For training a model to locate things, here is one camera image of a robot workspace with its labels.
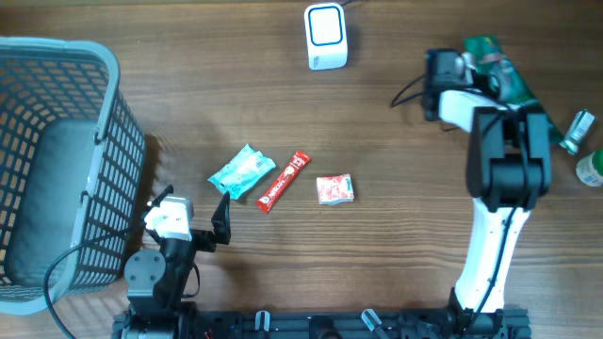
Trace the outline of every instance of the wooden table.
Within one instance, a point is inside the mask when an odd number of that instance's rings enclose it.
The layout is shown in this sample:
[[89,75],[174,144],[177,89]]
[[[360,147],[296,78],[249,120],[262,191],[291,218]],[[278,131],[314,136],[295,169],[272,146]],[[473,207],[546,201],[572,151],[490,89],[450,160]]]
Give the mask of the wooden table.
[[[206,180],[246,143],[282,168],[312,163],[265,216],[255,200],[279,169],[232,205],[233,239],[199,253],[203,310],[360,311],[438,307],[461,273],[472,224],[467,136],[425,122],[418,101],[389,102],[424,72],[433,47],[497,35],[563,131],[603,111],[603,10],[596,1],[367,0],[346,9],[346,68],[310,72],[305,2],[3,8],[0,34],[96,40],[121,62],[121,89],[149,136],[147,199],[167,184],[210,227],[220,193]],[[580,156],[601,147],[597,126]],[[553,151],[553,184],[520,237],[506,301],[530,310],[535,338],[603,330],[601,190]],[[350,173],[357,198],[319,206],[315,179]],[[194,277],[189,279],[192,290]],[[125,284],[62,299],[78,338],[107,338]],[[0,316],[0,338],[58,338],[47,313]]]

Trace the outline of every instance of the red snack package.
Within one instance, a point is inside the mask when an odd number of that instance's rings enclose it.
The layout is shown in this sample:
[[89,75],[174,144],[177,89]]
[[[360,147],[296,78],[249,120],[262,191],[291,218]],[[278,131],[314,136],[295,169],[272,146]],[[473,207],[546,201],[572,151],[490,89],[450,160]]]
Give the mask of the red snack package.
[[281,198],[285,193],[286,188],[291,185],[293,179],[297,178],[300,171],[310,162],[310,156],[302,151],[297,151],[293,154],[293,159],[289,162],[289,165],[283,170],[281,175],[272,183],[270,188],[264,193],[264,195],[255,202],[255,204],[262,210],[262,212],[268,214],[272,209],[272,206]]

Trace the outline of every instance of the power cord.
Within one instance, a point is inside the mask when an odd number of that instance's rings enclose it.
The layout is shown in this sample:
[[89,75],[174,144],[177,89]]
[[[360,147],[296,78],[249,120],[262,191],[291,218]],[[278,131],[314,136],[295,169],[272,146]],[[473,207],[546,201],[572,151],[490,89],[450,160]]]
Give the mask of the power cord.
[[58,317],[57,311],[55,310],[55,306],[53,305],[53,302],[50,300],[50,288],[49,288],[49,284],[50,284],[50,275],[52,274],[53,270],[58,266],[58,264],[63,261],[63,259],[67,258],[70,254],[77,252],[79,250],[82,250],[90,245],[94,245],[95,243],[98,243],[100,241],[103,240],[107,240],[110,239],[112,237],[115,236],[123,236],[132,232],[136,232],[136,231],[140,231],[142,229],[144,229],[145,224],[144,222],[141,222],[141,224],[137,225],[137,226],[133,226],[130,228],[127,228],[125,230],[121,230],[119,232],[116,232],[114,234],[106,234],[103,236],[99,236],[95,239],[91,239],[91,240],[86,240],[84,242],[81,242],[80,244],[73,246],[72,248],[64,251],[61,255],[58,256],[57,259],[55,259],[55,261],[48,267],[48,269],[46,270],[46,275],[44,275],[44,282],[43,282],[43,293],[44,293],[44,300],[46,301],[46,307],[48,307],[48,312],[50,312],[50,315],[53,317],[53,319],[55,320],[55,322],[57,323],[57,326],[60,328],[61,331],[63,331],[63,333],[70,339],[75,339],[75,336],[73,336],[73,334],[67,330],[67,327],[65,326],[65,324],[63,324],[63,322],[60,320],[60,318]]
[[339,6],[344,7],[344,6],[349,5],[350,3],[354,2],[354,1],[356,1],[356,0],[348,0],[346,2],[341,3]]
[[182,296],[182,299],[190,299],[195,298],[199,294],[199,290],[201,290],[201,274],[199,274],[199,267],[196,263],[192,263],[192,267],[195,269],[195,274],[197,275],[197,291],[194,294],[185,294]]
[[404,99],[400,100],[399,102],[396,102],[396,101],[397,101],[397,99],[399,99],[399,97],[400,97],[402,94],[404,94],[404,92],[405,92],[407,89],[411,88],[411,87],[412,87],[412,86],[414,86],[414,85],[415,85],[417,82],[421,81],[421,79],[425,78],[425,76],[426,76],[426,74],[422,74],[422,75],[420,75],[420,76],[419,76],[417,79],[415,79],[415,80],[411,81],[411,82],[410,82],[410,83],[408,83],[408,85],[406,85],[406,86],[405,86],[405,87],[404,87],[404,88],[403,88],[401,91],[399,91],[399,92],[398,92],[398,94],[396,94],[396,96],[394,97],[394,100],[392,100],[391,107],[392,107],[392,108],[394,108],[394,107],[396,107],[397,105],[402,105],[402,104],[404,104],[404,103],[406,103],[406,102],[408,102],[408,101],[410,101],[410,100],[413,100],[413,99],[414,99],[414,98],[416,98],[416,97],[419,97],[419,96],[421,96],[421,95],[425,94],[425,92],[419,92],[419,93],[415,93],[415,94],[412,94],[412,95],[410,95],[410,96],[408,96],[408,97],[406,97],[406,98],[404,98]]

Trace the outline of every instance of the black cable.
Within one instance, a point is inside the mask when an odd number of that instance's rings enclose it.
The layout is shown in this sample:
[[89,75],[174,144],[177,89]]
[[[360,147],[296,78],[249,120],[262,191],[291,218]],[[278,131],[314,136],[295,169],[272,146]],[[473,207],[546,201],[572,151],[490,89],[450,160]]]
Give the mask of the black cable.
[[440,126],[440,131],[444,132],[444,133],[448,133],[451,131],[456,131],[458,129],[461,129],[461,127],[449,127],[449,128],[442,128],[442,126]]
[[521,130],[519,127],[519,122],[515,121],[516,126],[516,134],[519,141],[519,149],[521,150],[521,167],[524,170],[524,194],[528,194],[528,187],[530,187],[528,181],[530,180],[528,176],[528,150],[526,149],[526,140],[523,139],[523,134],[521,134]]
[[502,233],[502,241],[500,242],[500,249],[498,250],[497,263],[494,267],[494,272],[492,273],[492,278],[489,279],[488,289],[486,290],[486,293],[483,295],[483,298],[481,299],[480,306],[478,306],[478,309],[473,313],[471,318],[469,318],[469,321],[464,326],[461,333],[463,333],[463,331],[465,331],[469,326],[471,326],[471,324],[473,324],[473,322],[478,318],[478,316],[481,313],[481,310],[483,309],[483,306],[486,304],[486,301],[488,301],[488,299],[490,298],[490,294],[492,293],[494,286],[497,284],[498,271],[500,270],[500,265],[502,264],[502,257],[504,256],[504,249],[507,244],[507,237],[509,235],[509,229],[511,228],[511,220],[513,219],[513,215],[515,214],[515,211],[517,210],[518,205],[519,205],[519,203],[513,207],[513,209],[511,210],[511,213],[509,213],[509,216],[505,220],[505,223],[504,223],[505,229],[503,230],[503,233]]
[[43,294],[44,294],[44,300],[46,301],[46,307],[48,307],[48,312],[50,312],[50,315],[53,317],[53,319],[55,320],[55,322],[57,323],[57,326],[63,331],[63,333],[70,339],[75,339],[75,336],[73,336],[73,334],[71,332],[69,332],[69,330],[67,330],[67,327],[65,326],[65,324],[63,324],[63,322],[60,320],[60,318],[57,315],[57,311],[55,310],[55,306],[53,305],[53,302],[50,300],[50,288],[49,288],[49,284],[50,284],[50,275],[52,274],[53,270],[58,266],[58,264],[65,258],[67,258],[70,254],[77,252],[79,250],[84,249],[85,247],[88,247],[90,245],[94,245],[97,242],[103,241],[103,240],[107,240],[110,239],[114,236],[122,236],[122,235],[126,235],[135,231],[139,231],[144,229],[145,224],[144,222],[142,222],[142,224],[139,224],[137,226],[133,226],[130,228],[127,228],[125,230],[121,230],[119,232],[116,232],[114,234],[106,234],[103,236],[99,236],[95,239],[91,239],[91,240],[86,240],[82,243],[80,243],[79,245],[76,245],[68,250],[65,250],[61,255],[58,256],[57,259],[55,259],[55,261],[48,267],[48,269],[46,270],[46,275],[44,275],[44,282],[43,282]]
[[195,269],[195,274],[197,275],[197,292],[195,294],[185,294],[182,296],[182,299],[195,298],[199,294],[199,290],[201,290],[201,274],[199,274],[199,267],[196,263],[192,263],[192,267]]
[[399,97],[400,97],[402,94],[404,94],[404,92],[405,92],[407,89],[409,89],[409,88],[411,88],[412,86],[414,86],[414,85],[415,85],[417,82],[419,82],[419,81],[420,81],[421,79],[423,79],[425,76],[426,76],[426,74],[422,74],[422,75],[420,75],[420,76],[419,76],[417,79],[415,79],[415,80],[411,81],[411,82],[410,82],[410,83],[408,83],[408,85],[406,85],[406,86],[405,86],[405,87],[404,87],[404,88],[403,88],[401,91],[399,91],[399,92],[398,92],[398,94],[396,94],[396,97],[394,97],[394,100],[392,100],[391,107],[392,107],[392,108],[394,108],[394,107],[396,107],[397,105],[404,104],[404,103],[406,103],[407,101],[409,101],[409,100],[411,100],[411,99],[416,98],[417,96],[423,95],[423,92],[416,93],[416,94],[413,94],[413,95],[411,95],[411,96],[409,96],[409,97],[407,97],[407,98],[402,99],[402,100],[401,100],[399,103],[396,103],[397,99],[398,99],[398,98],[399,98]]

